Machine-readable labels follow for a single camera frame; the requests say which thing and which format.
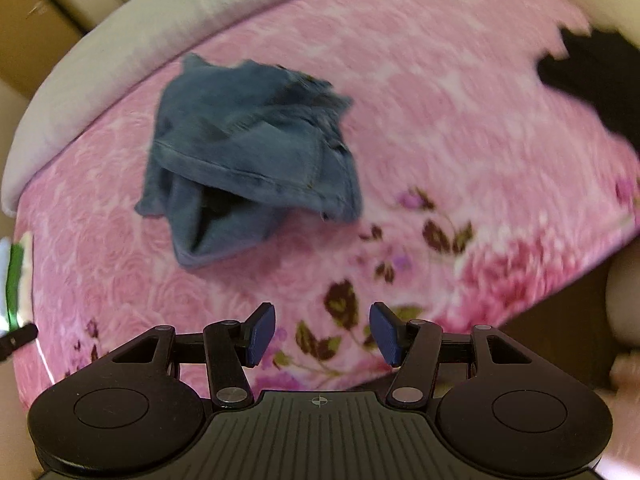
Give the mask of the blue denim jeans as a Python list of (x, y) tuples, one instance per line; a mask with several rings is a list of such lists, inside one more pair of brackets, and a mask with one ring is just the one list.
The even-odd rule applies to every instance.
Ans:
[(167, 220), (184, 268), (268, 240), (295, 209), (354, 222), (362, 197), (340, 128), (351, 106), (297, 70), (189, 53), (160, 97), (136, 211)]

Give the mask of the folded white green clothes stack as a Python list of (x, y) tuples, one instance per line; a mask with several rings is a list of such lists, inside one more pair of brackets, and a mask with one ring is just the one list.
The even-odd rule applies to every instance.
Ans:
[(34, 320), (32, 233), (25, 232), (16, 243), (12, 243), (9, 237), (3, 237), (0, 257), (1, 335), (6, 336)]

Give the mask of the pink floral blanket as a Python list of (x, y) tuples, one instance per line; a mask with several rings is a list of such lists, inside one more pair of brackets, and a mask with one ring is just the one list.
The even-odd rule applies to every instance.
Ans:
[(169, 63), (40, 171), (16, 219), (34, 239), (36, 342), (18, 395), (149, 328), (193, 333), (264, 301), (278, 328), (248, 372), (256, 389), (346, 389), (386, 365), (369, 336), (383, 301), (450, 332), (499, 325), (576, 278), (638, 229), (632, 147), (534, 67), (582, 28), (565, 0), (293, 0), (203, 41), (219, 65), (282, 64), (354, 101), (342, 123), (361, 219), (294, 212), (274, 237), (188, 271), (167, 222), (134, 209)]

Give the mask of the white plastic bucket with lid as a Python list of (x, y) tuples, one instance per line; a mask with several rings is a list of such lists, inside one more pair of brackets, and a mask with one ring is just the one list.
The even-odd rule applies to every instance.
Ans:
[(608, 272), (605, 307), (615, 339), (626, 347), (639, 347), (639, 256), (618, 256)]

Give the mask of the black garment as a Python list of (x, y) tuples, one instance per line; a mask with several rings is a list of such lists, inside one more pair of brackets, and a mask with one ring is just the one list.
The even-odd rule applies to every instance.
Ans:
[(590, 104), (608, 130), (639, 147), (639, 48), (619, 32), (559, 28), (566, 55), (537, 61), (543, 84)]

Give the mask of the grey striped quilt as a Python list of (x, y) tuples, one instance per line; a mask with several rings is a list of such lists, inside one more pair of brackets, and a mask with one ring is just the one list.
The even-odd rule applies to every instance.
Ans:
[(35, 174), (154, 70), (209, 36), (286, 0), (130, 0), (54, 66), (18, 124), (1, 182), (15, 217)]

